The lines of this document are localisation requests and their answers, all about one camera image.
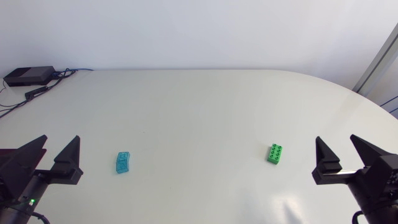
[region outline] green lego brick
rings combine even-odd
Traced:
[[[267,160],[273,164],[278,164],[280,156],[282,155],[282,149],[282,146],[272,144]]]

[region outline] power adapter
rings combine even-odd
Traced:
[[[9,86],[47,85],[55,72],[53,66],[17,68],[3,80]]]

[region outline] white table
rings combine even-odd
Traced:
[[[33,88],[9,88],[0,103]],[[347,186],[312,179],[315,138],[359,169],[351,134],[397,153],[397,133],[362,96],[276,70],[80,71],[0,119],[1,148],[49,137],[38,169],[81,137],[80,182],[50,185],[36,208],[57,224],[350,223],[359,207]],[[272,143],[284,147],[277,165]],[[125,174],[120,151],[131,153]]]

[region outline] robotic arm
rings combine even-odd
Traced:
[[[355,135],[350,138],[364,168],[341,171],[340,159],[317,137],[317,166],[312,172],[315,183],[346,184],[369,224],[398,224],[398,155]]]
[[[36,170],[46,140],[43,135],[18,149],[0,150],[0,224],[26,224],[32,215],[48,222],[34,210],[49,184],[76,185],[83,175],[79,136],[54,159],[50,170]]]

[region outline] translucent blue lego brick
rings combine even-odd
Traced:
[[[129,152],[119,152],[118,159],[116,161],[116,172],[118,174],[129,171]]]

